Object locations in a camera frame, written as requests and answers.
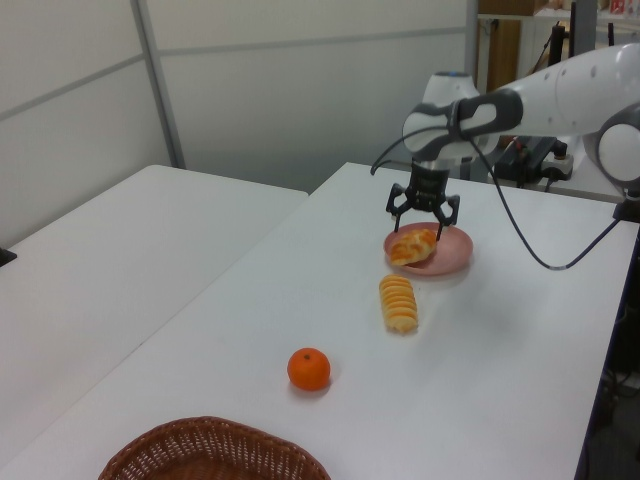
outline croissant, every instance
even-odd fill
[[[393,244],[389,252],[391,265],[407,265],[426,260],[436,249],[436,234],[432,230],[411,230]]]
[[[390,330],[407,333],[418,327],[413,287],[403,276],[387,275],[380,281],[380,302],[384,323]]]

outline orange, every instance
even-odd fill
[[[291,355],[287,373],[296,387],[302,390],[321,390],[329,385],[331,364],[320,350],[302,348]]]

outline white desk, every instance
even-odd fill
[[[451,180],[472,264],[413,279],[420,326],[401,337],[383,327],[378,282],[390,271],[384,206],[408,177],[344,166],[0,479],[97,478],[139,434],[197,415],[291,440],[336,480],[573,479],[637,225],[618,225],[574,269],[550,272],[526,253],[493,186]],[[553,263],[572,259],[613,210],[506,196]],[[424,218],[410,212],[403,223]],[[288,384],[287,360],[303,346],[332,362],[323,395]]]
[[[0,269],[0,467],[307,195],[153,166]]]

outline pink plate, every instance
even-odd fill
[[[387,235],[384,240],[387,261],[389,260],[391,247],[402,235],[411,230],[421,230],[423,228],[437,232],[438,224],[435,222],[411,223],[400,227],[398,233],[391,232]],[[421,262],[398,266],[398,268],[416,275],[444,275],[464,268],[469,263],[472,252],[473,242],[469,235],[456,227],[444,227],[436,251],[429,258]]]

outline wicker basket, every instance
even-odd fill
[[[222,418],[176,420],[141,435],[99,480],[330,480],[300,447]]]

